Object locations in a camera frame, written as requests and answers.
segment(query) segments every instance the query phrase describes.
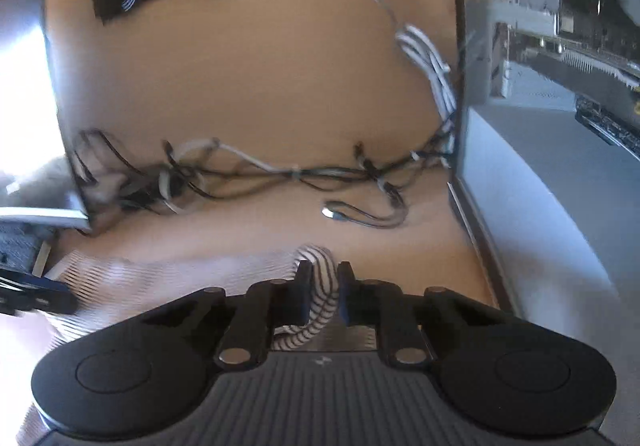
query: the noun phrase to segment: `wooden surface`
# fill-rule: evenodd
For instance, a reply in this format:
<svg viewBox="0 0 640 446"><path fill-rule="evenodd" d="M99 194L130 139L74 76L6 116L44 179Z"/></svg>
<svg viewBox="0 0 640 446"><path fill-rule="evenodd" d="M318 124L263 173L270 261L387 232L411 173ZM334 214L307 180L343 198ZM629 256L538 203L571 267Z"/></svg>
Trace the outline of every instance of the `wooden surface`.
<svg viewBox="0 0 640 446"><path fill-rule="evenodd" d="M387 1L456 61L454 0ZM429 84L371 0L154 0L106 26L91 0L47 0L47 21L66 129L109 130L141 161L161 157L161 139L216 136L283 166L352 166L354 142L396 158L438 125ZM336 196L292 184L189 216L140 213L96 239L68 232L62 249L154 262L313 242L363 278L491 302L446 179L428 172L408 191L396 230L328 220L322 201ZM369 185L337 197L387 208Z"/></svg>

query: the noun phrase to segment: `striped cloth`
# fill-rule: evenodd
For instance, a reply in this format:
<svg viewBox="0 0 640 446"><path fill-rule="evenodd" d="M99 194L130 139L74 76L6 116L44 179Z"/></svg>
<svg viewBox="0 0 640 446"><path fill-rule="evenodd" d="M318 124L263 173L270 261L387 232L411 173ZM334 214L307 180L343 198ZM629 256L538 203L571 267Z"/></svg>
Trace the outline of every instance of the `striped cloth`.
<svg viewBox="0 0 640 446"><path fill-rule="evenodd" d="M47 277L65 282L78 296L80 308L73 315L47 314L53 328L50 348L209 286L223 287L228 296L234 296L244 294L252 284L263 280L290 280L301 260L309 260L314 266L310 320L303 327L279 329L273 341L273 348L278 350L307 344L337 310L335 264L326 249L309 245L290 251L162 264L135 264L72 252ZM46 426L31 405L18 432L18 444L32 446L46 432Z"/></svg>

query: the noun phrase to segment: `ribbed gray panel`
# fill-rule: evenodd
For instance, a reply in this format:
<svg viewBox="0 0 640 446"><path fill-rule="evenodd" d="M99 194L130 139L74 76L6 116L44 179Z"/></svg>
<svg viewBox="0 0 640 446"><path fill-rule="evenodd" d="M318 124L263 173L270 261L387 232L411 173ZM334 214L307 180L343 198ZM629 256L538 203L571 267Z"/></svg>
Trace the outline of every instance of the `ribbed gray panel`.
<svg viewBox="0 0 640 446"><path fill-rule="evenodd" d="M106 446L52 434L42 446ZM250 372L225 374L183 421L118 446L609 446L594 431L541 443L467 422L423 374L376 352L271 352Z"/></svg>

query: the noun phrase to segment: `circular cover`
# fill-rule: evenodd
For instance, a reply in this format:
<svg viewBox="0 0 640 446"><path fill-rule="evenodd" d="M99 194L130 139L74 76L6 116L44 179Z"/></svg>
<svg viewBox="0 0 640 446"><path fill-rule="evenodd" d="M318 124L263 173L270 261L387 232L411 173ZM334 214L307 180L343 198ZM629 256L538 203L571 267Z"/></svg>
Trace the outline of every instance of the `circular cover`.
<svg viewBox="0 0 640 446"><path fill-rule="evenodd" d="M438 379L461 412L519 436L582 429L607 410L616 393L616 376L599 352L523 325L475 332L444 358Z"/></svg>
<svg viewBox="0 0 640 446"><path fill-rule="evenodd" d="M177 335L115 326L52 350L31 389L52 428L113 440L176 422L197 406L206 381L204 362Z"/></svg>

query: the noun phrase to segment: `metal screw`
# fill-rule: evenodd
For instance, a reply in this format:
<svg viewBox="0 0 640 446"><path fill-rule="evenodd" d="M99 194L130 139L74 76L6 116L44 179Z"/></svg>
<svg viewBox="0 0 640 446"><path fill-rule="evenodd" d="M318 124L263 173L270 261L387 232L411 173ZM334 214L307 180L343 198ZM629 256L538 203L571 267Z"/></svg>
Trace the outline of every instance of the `metal screw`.
<svg viewBox="0 0 640 446"><path fill-rule="evenodd" d="M251 359L251 353L246 349L226 349L220 352L219 359L227 365L241 365Z"/></svg>
<svg viewBox="0 0 640 446"><path fill-rule="evenodd" d="M400 349L396 352L396 360L405 365L417 365L427 359L427 353L422 349Z"/></svg>

